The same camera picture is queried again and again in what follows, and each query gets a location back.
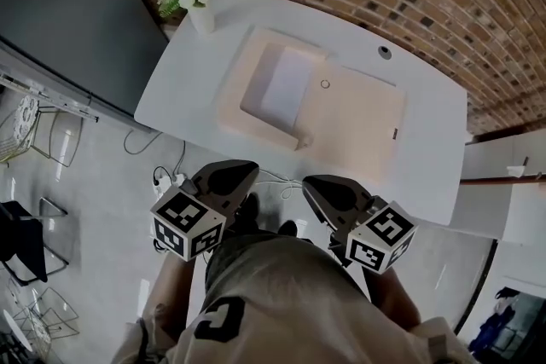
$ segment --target white tile floor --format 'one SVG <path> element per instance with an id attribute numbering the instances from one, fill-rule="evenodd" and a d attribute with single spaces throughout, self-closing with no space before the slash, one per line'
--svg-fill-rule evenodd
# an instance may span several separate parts
<path id="1" fill-rule="evenodd" d="M 0 102 L 0 115 L 20 98 L 6 93 Z M 55 142 L 62 144 L 59 136 L 62 138 L 70 130 L 70 150 L 77 123 L 78 120 L 65 117 L 59 124 L 65 133 L 56 131 Z M 40 196 L 47 196 L 69 212 L 69 217 L 45 227 L 51 245 L 61 246 L 61 253 L 71 259 L 69 268 L 52 276 L 48 284 L 79 314 L 77 328 L 81 333 L 54 342 L 54 349 L 65 364 L 109 362 L 124 334 L 124 323 L 137 317 L 142 284 L 146 288 L 147 282 L 154 282 L 162 262 L 163 255 L 154 251 L 149 238 L 148 211 L 154 203 L 152 170 L 156 165 L 171 169 L 182 152 L 182 142 L 163 135 L 144 153 L 130 156 L 123 149 L 127 132 L 124 126 L 85 121 L 79 150 L 70 168 L 31 150 L 14 159 L 9 168 L 0 169 L 1 201 L 16 199 L 37 213 Z M 136 150 L 149 138 L 134 133 L 128 147 Z M 182 170 L 192 175 L 202 165 L 221 159 L 221 155 L 188 144 Z M 305 236 L 324 247 L 328 231 L 316 220 L 301 192 L 295 190 L 290 199 L 281 200 L 283 188 L 272 184 L 256 187 L 262 204 L 261 222 L 275 230 L 284 220 L 304 220 Z M 396 270 L 423 318 L 442 315 L 452 325 L 458 321 L 490 243 L 433 226 L 420 229 Z M 200 257 L 190 317 L 198 314 L 203 299 L 204 268 Z M 357 268 L 350 271 L 362 282 Z M 6 276 L 6 272 L 0 272 L 0 305 L 13 312 Z M 40 291 L 44 285 L 34 288 Z"/>

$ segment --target chair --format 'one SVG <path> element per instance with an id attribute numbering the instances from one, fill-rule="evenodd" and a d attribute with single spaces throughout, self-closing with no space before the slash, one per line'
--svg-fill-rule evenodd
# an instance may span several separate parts
<path id="1" fill-rule="evenodd" d="M 54 215 L 42 215 L 44 205 L 58 211 Z M 48 281 L 48 276 L 64 270 L 68 261 L 44 243 L 42 220 L 65 217 L 67 212 L 46 198 L 39 202 L 39 216 L 33 217 L 19 202 L 11 201 L 0 204 L 0 261 L 20 286 L 27 286 L 36 280 Z M 62 267 L 47 272 L 44 249 L 62 262 Z M 7 261 L 17 255 L 20 261 L 36 276 L 23 280 L 12 270 Z"/>

